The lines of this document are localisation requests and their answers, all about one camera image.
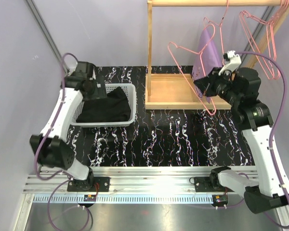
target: white robotic arm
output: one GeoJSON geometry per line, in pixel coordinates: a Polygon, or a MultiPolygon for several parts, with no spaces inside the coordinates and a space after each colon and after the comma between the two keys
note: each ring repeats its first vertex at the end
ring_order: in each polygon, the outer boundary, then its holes
{"type": "Polygon", "coordinates": [[[253,213],[287,205],[284,192],[289,195],[289,179],[282,166],[274,138],[273,150],[283,185],[280,185],[269,148],[273,120],[268,107],[257,99],[261,80],[257,71],[253,69],[237,69],[241,61],[234,51],[229,51],[224,57],[228,63],[223,68],[214,68],[207,77],[195,80],[194,84],[203,95],[218,95],[231,104],[233,120],[250,146],[259,182],[238,175],[229,167],[218,167],[210,174],[212,187],[226,187],[238,193],[244,197],[253,213]]]}
{"type": "Polygon", "coordinates": [[[101,76],[98,77],[100,80],[100,86],[98,87],[94,68],[95,65],[91,63],[78,62],[75,71],[65,77],[64,99],[63,89],[61,89],[48,123],[42,129],[40,135],[32,135],[30,138],[34,153],[41,145],[38,153],[39,164],[61,168],[64,172],[73,176],[73,180],[78,180],[81,185],[84,185],[82,188],[92,186],[93,173],[88,166],[83,165],[75,158],[74,151],[66,144],[66,138],[68,128],[79,104],[85,100],[97,100],[106,97],[104,79],[101,76]],[[56,116],[56,123],[49,132],[52,121],[56,116]]]}

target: black cloth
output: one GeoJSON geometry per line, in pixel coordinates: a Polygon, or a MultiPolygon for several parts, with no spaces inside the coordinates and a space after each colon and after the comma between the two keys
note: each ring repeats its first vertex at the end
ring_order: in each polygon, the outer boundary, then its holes
{"type": "Polygon", "coordinates": [[[77,123],[101,123],[128,121],[131,116],[129,101],[118,87],[107,94],[106,99],[85,101],[77,123]]]}

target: gray wall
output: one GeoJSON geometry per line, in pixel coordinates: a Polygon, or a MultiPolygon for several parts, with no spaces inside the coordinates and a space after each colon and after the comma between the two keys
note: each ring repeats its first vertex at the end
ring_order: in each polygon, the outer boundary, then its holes
{"type": "MultiPolygon", "coordinates": [[[[281,65],[288,81],[288,96],[283,116],[276,132],[276,142],[279,155],[289,177],[289,16],[276,34],[277,62],[281,65]]],[[[268,80],[263,70],[257,65],[262,85],[260,99],[269,106],[274,119],[277,116],[283,93],[282,80],[268,80]]]]}
{"type": "Polygon", "coordinates": [[[23,0],[0,0],[0,231],[10,230],[33,170],[32,133],[46,124],[60,68],[23,0]]]}
{"type": "MultiPolygon", "coordinates": [[[[147,65],[147,0],[34,0],[61,53],[98,66],[147,65]]],[[[232,7],[224,20],[225,49],[244,50],[247,40],[238,14],[242,10],[261,17],[265,7],[232,7]]],[[[174,41],[197,49],[203,18],[219,22],[224,7],[153,8],[152,64],[175,65],[167,45],[174,41]]],[[[248,21],[251,28],[256,26],[248,21]]],[[[219,32],[215,38],[220,48],[219,32]]],[[[181,65],[195,56],[175,51],[181,65]]]]}

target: white basket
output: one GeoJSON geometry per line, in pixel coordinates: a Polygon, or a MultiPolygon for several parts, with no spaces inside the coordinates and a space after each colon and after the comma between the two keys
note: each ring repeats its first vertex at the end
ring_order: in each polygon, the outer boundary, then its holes
{"type": "Polygon", "coordinates": [[[82,112],[84,102],[81,102],[77,107],[71,125],[82,126],[85,128],[95,128],[95,127],[127,127],[132,122],[135,121],[136,117],[136,88],[131,83],[106,83],[106,92],[107,94],[117,87],[121,87],[124,93],[126,94],[127,99],[129,100],[129,105],[131,108],[131,117],[128,121],[124,122],[107,122],[107,123],[76,123],[76,119],[82,112]]]}

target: purple cloth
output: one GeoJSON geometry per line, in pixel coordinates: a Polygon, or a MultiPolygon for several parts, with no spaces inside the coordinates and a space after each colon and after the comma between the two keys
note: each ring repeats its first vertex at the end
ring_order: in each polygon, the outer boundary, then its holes
{"type": "MultiPolygon", "coordinates": [[[[200,39],[199,39],[199,45],[197,52],[201,51],[201,49],[208,43],[210,38],[212,37],[211,33],[208,31],[208,29],[204,29],[201,33],[200,39]]],[[[200,62],[200,55],[197,55],[196,60],[194,62],[193,66],[193,72],[192,72],[192,78],[193,80],[203,78],[206,75],[210,73],[210,71],[214,67],[222,67],[222,61],[220,59],[219,53],[217,52],[215,43],[213,40],[208,44],[208,46],[204,49],[202,54],[202,62],[205,70],[205,75],[202,71],[202,66],[200,62]]],[[[199,97],[202,98],[202,94],[200,93],[200,90],[195,86],[196,91],[199,93],[199,97]]]]}

